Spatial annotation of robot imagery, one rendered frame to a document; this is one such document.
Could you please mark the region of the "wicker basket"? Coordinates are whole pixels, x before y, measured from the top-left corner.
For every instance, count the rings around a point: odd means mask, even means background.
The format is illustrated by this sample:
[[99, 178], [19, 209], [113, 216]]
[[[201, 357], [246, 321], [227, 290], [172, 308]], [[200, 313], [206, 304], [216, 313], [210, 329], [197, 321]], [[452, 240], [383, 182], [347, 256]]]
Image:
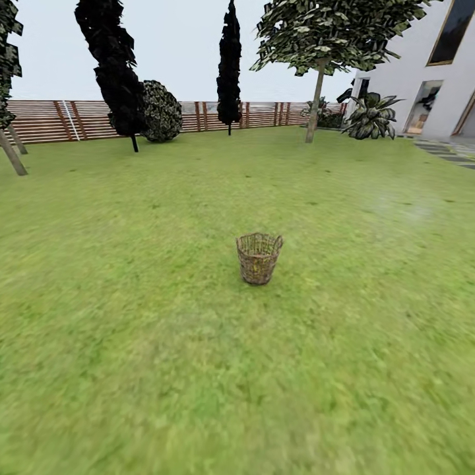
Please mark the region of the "wicker basket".
[[[270, 237], [270, 241], [276, 245], [275, 252], [272, 251], [270, 254], [266, 254], [264, 251], [246, 254], [245, 250], [242, 249], [243, 246], [240, 248], [242, 239], [243, 237], [240, 239], [236, 238], [241, 278], [244, 282], [252, 284], [253, 286], [264, 286], [270, 282], [272, 274], [274, 274], [276, 261], [278, 260], [280, 249], [284, 243], [283, 237]], [[259, 263], [259, 259], [267, 259], [267, 261], [265, 261], [266, 268], [263, 268], [264, 263]]]

